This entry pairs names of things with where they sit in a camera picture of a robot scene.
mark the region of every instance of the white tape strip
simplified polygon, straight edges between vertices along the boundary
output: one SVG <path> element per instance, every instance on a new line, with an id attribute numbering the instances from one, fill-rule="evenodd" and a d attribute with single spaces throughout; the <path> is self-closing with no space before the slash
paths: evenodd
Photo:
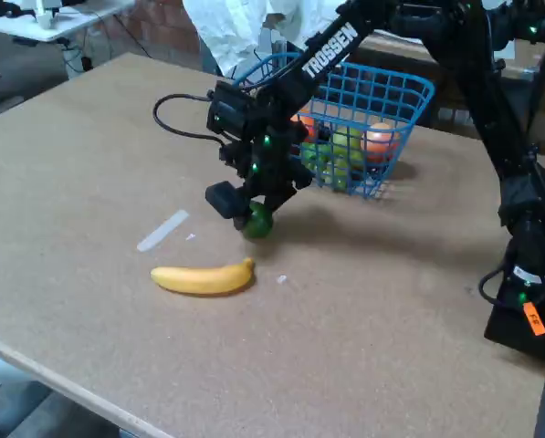
<path id="1" fill-rule="evenodd" d="M 146 236 L 137 246 L 141 253 L 148 251 L 151 248 L 157 246 L 172 230 L 183 223 L 183 221 L 189 217 L 189 214 L 185 210 L 179 210 L 177 213 L 169 217 L 164 223 L 156 230 Z"/>

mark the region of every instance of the banana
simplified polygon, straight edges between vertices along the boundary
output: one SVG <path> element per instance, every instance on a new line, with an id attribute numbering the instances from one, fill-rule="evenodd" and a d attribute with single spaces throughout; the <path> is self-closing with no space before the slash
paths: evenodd
<path id="1" fill-rule="evenodd" d="M 205 296 L 228 294 L 246 285 L 254 275 L 254 260 L 215 268 L 155 267 L 152 280 L 167 290 Z"/>

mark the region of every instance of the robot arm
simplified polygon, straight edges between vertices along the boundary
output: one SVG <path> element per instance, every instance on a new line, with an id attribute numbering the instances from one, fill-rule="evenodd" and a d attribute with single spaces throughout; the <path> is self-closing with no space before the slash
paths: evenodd
<path id="1" fill-rule="evenodd" d="M 493 56 L 514 38 L 545 42 L 544 11 L 518 0 L 493 11 L 481 0 L 350 0 L 337 12 L 339 17 L 307 42 L 307 50 L 272 78 L 243 89 L 217 83 L 207 127 L 233 136 L 220 158 L 237 169 L 244 184 L 215 184 L 205 192 L 207 201 L 234 219 L 237 229 L 248 224 L 256 196 L 265 196 L 270 212 L 277 210 L 312 180 L 300 161 L 289 158 L 291 145 L 307 137 L 291 116 L 374 29 L 420 38 L 465 96 L 498 174 L 501 224 L 512 235 L 499 268 L 480 284 L 481 295 L 494 305 L 486 337 L 545 359 L 545 169 L 499 85 L 505 63 Z M 499 273 L 498 296 L 490 297 L 483 287 Z M 532 316 L 525 310 L 529 306 Z"/>

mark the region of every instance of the blue plastic basket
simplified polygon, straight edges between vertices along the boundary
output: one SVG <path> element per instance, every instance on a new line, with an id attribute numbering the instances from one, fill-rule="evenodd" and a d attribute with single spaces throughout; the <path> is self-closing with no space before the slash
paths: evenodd
<path id="1" fill-rule="evenodd" d="M 298 55 L 266 57 L 235 84 L 258 83 Z M 342 62 L 296 116 L 310 135 L 295 145 L 293 157 L 316 174 L 319 186 L 376 196 L 434 92 L 432 82 L 415 75 Z"/>

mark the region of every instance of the wooden table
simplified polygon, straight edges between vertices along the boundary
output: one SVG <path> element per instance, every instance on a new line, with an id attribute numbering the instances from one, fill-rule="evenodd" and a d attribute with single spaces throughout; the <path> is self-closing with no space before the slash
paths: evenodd
<path id="1" fill-rule="evenodd" d="M 236 183 L 217 145 L 152 121 L 214 84 L 126 56 L 0 116 L 0 357 L 141 436 L 530 437 L 544 366 L 483 338 L 508 236 L 482 145 L 416 128 L 381 200 L 307 189 L 252 244 L 204 200 Z M 200 132 L 206 111 L 161 115 Z M 149 278 L 245 256 L 233 297 Z"/>
<path id="2" fill-rule="evenodd" d="M 367 36 L 361 43 L 360 48 L 425 62 L 435 62 L 426 47 L 380 34 Z M 516 58 L 506 59 L 503 76 L 512 79 L 532 80 L 534 74 L 540 71 L 540 63 L 544 54 L 545 44 L 532 45 L 528 41 L 516 40 Z"/>

